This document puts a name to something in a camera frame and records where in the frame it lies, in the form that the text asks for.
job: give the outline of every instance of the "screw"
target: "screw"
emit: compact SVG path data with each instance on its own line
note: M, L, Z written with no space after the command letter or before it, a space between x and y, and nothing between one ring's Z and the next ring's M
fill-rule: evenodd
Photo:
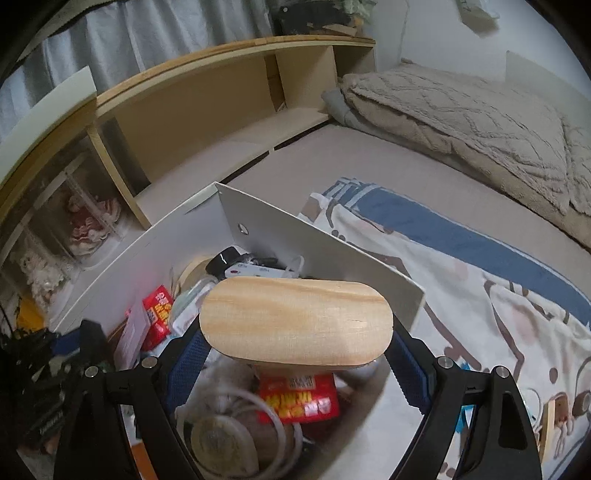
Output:
M88 367L84 372L84 375L87 376L88 378L96 377L98 374L99 374L99 367L97 367L95 365Z
M146 357L142 360L142 367L154 368L158 364L158 359L154 356Z
M454 365L453 360L449 357L446 357L446 356L440 356L437 359L437 363L439 364L440 367L443 367L445 369L451 368Z
M509 376L509 371L505 367L496 367L495 372L501 378L507 378Z

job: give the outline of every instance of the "white wall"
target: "white wall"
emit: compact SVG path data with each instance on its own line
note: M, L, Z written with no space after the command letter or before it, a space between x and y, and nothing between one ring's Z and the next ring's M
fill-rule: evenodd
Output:
M407 10L406 27L402 38ZM456 0L379 0L368 32L378 42L378 68L395 53L432 68L505 80L507 50L553 72L591 99L591 80L560 34L525 0L489 0L497 29L475 33L462 23Z

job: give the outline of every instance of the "white curtain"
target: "white curtain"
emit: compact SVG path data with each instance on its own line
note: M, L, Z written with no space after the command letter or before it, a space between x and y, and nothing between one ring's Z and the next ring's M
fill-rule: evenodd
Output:
M97 90L202 48L272 35L265 0L128 0L46 38L0 88L0 142L44 95L90 67Z

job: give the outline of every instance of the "red snack bag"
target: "red snack bag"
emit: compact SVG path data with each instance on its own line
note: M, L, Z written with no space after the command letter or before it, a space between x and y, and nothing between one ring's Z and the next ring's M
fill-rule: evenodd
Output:
M173 307L173 299L164 285L160 285L143 299L142 303L151 323L141 348L143 352L147 352L156 347L170 333L167 323L170 309Z
M262 375L259 396L283 423L328 420L337 417L340 411L333 374L288 378ZM260 419L269 421L263 412Z

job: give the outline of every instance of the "black metal bracket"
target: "black metal bracket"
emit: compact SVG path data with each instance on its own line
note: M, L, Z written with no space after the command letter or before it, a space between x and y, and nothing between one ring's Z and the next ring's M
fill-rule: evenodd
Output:
M89 480L140 479L119 411L120 404L127 404L134 406L158 478L202 479L171 414L186 400L187 385L194 384L209 349L196 320L160 359L146 358L122 372L87 371L61 434L54 478L73 480L83 471ZM534 434L508 369L462 370L449 358L434 357L398 322L385 356L409 404L424 413L391 480L437 478L463 405L474 405L475 413L454 478L541 480Z

